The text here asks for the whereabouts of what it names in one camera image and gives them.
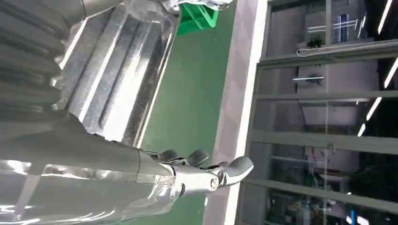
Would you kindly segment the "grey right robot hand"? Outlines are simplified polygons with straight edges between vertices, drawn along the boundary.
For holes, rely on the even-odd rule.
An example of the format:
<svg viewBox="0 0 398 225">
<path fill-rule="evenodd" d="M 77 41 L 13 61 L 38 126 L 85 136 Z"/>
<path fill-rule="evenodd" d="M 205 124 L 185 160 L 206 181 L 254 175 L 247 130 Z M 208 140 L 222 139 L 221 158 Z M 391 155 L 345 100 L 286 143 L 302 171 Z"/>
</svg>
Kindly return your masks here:
<svg viewBox="0 0 398 225">
<path fill-rule="evenodd" d="M 70 114 L 0 120 L 3 225 L 113 225 L 163 214 L 187 195 L 243 180 L 247 157 L 201 167 L 206 155 L 151 154 L 90 134 Z"/>
</svg>

